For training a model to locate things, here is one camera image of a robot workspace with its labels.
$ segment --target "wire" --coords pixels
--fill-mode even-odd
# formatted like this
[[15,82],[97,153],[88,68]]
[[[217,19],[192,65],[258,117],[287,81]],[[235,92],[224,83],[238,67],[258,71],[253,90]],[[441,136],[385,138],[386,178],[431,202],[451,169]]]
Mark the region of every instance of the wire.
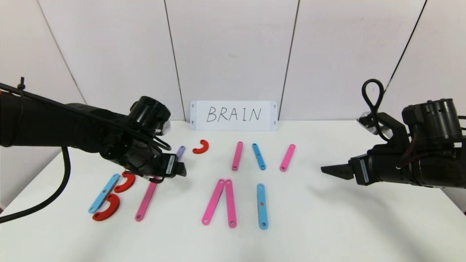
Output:
[[82,110],[79,110],[79,109],[76,109],[76,108],[73,108],[73,107],[70,107],[70,106],[67,106],[65,104],[59,103],[57,101],[54,101],[54,100],[51,100],[51,99],[48,99],[48,98],[45,98],[45,97],[42,97],[42,96],[38,96],[38,95],[29,93],[29,92],[26,92],[26,91],[23,91],[23,90],[18,90],[18,89],[14,88],[14,87],[11,87],[11,86],[3,84],[3,83],[0,83],[0,89],[3,89],[5,91],[8,91],[8,92],[13,93],[13,94],[23,95],[26,98],[33,99],[33,100],[36,100],[36,101],[41,102],[41,103],[50,104],[52,106],[58,107],[60,109],[66,110],[68,112],[72,112],[72,113],[75,113],[75,114],[78,114],[78,115],[81,115],[81,116],[85,116],[85,117],[89,117],[89,118],[101,121],[101,122],[106,123],[106,124],[108,124],[110,126],[116,127],[118,129],[130,134],[130,135],[133,135],[136,138],[139,138],[139,139],[142,139],[143,141],[146,141],[147,143],[154,146],[155,149],[157,151],[159,151],[160,153],[162,153],[160,148],[163,148],[165,150],[171,150],[171,147],[165,142],[163,144],[158,143],[158,142],[154,141],[153,138],[147,137],[147,136],[145,136],[144,134],[142,134],[140,132],[137,132],[137,131],[129,128],[129,127],[126,127],[126,126],[124,126],[124,125],[122,125],[120,123],[117,123],[117,122],[113,122],[113,121],[108,120],[106,118],[103,118],[103,117],[100,117],[100,116],[97,116],[97,115],[94,115],[94,114],[91,114],[91,113],[88,113],[88,112],[85,112],[85,111],[82,111]]
[[38,205],[36,205],[34,207],[31,207],[31,208],[28,208],[28,209],[23,210],[23,211],[19,211],[19,212],[13,213],[13,214],[9,214],[9,215],[0,217],[0,224],[11,221],[11,220],[14,220],[14,219],[21,218],[23,216],[30,215],[32,213],[35,213],[35,212],[43,209],[44,207],[48,206],[55,199],[57,199],[57,197],[63,192],[66,185],[68,184],[69,175],[71,173],[71,163],[69,161],[68,148],[65,147],[65,146],[62,147],[62,152],[63,152],[63,162],[65,164],[65,174],[63,175],[62,183],[60,184],[58,189],[55,191],[55,193],[53,193],[49,198],[47,198],[42,203],[40,203],[40,204],[38,204]]
[[466,119],[466,116],[458,116],[458,119],[465,120],[465,119]]
[[[367,96],[367,85],[370,84],[370,83],[375,83],[377,84],[377,86],[379,87],[379,96],[377,98],[377,102],[376,104],[372,104],[372,102],[370,101],[369,97]],[[382,102],[382,99],[384,97],[384,85],[377,79],[369,79],[367,80],[366,82],[364,82],[363,84],[363,88],[362,88],[362,93],[363,93],[363,98],[364,98],[364,101],[366,101],[367,105],[369,106],[369,109],[370,109],[370,113],[372,115],[372,118],[374,119],[374,125],[376,127],[376,130],[377,130],[377,133],[379,134],[379,136],[385,140],[385,141],[390,141],[390,139],[388,139],[381,131],[380,129],[380,125],[379,125],[379,121],[378,121],[378,118],[377,118],[377,111],[378,111],[378,108],[380,107],[380,103]]]
[[13,137],[11,138],[10,143],[5,146],[5,147],[11,147],[15,142],[16,139],[18,138],[18,133],[21,127],[21,123],[23,121],[23,114],[24,114],[24,89],[26,86],[24,85],[24,77],[21,77],[21,82],[18,85],[18,90],[20,91],[20,96],[21,96],[21,111],[20,111],[20,117],[18,118],[18,122],[15,125],[14,132],[13,132]]

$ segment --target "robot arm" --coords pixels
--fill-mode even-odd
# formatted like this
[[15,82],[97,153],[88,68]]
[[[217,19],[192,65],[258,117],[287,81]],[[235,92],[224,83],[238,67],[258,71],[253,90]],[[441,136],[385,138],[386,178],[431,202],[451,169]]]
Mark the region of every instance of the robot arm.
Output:
[[458,117],[453,100],[410,105],[402,116],[410,134],[402,123],[385,113],[364,114],[358,122],[369,131],[380,135],[390,129],[393,136],[386,144],[375,145],[366,154],[351,158],[348,164],[321,167],[322,172],[343,179],[355,177],[364,186],[385,181],[466,188],[466,136],[459,124],[463,117]]
[[125,116],[79,103],[63,105],[1,83],[0,88],[19,93],[0,93],[1,146],[71,146],[98,152],[155,183],[186,176],[177,156],[160,149],[170,146],[154,140],[163,134],[170,117],[155,99],[141,97]]

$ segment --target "white table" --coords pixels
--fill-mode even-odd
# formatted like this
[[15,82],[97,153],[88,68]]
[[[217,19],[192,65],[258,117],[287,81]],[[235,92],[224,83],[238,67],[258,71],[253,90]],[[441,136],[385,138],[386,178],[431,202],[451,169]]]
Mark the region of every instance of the white table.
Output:
[[[192,153],[206,139],[209,150]],[[138,178],[118,194],[121,206],[108,220],[87,212],[110,176],[122,168],[98,154],[70,149],[71,179],[45,209],[0,226],[0,261],[465,261],[466,217],[439,190],[392,183],[358,186],[321,173],[383,143],[355,121],[280,122],[277,132],[200,132],[173,122],[165,137],[188,176],[157,187],[142,222],[135,214],[147,188]],[[231,163],[245,143],[240,168]],[[258,143],[267,169],[258,168]],[[297,148],[287,172],[279,165],[290,143]],[[63,176],[58,155],[8,206],[11,214],[56,190]],[[209,226],[201,224],[220,178],[232,179],[238,226],[227,225],[225,197]],[[267,189],[269,228],[258,226],[256,186]]]

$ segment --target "sign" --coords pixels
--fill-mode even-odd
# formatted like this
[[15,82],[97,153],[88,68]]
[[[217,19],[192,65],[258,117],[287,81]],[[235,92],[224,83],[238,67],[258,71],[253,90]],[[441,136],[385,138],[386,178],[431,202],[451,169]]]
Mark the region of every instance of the sign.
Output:
[[192,101],[190,126],[210,131],[275,131],[274,101]]

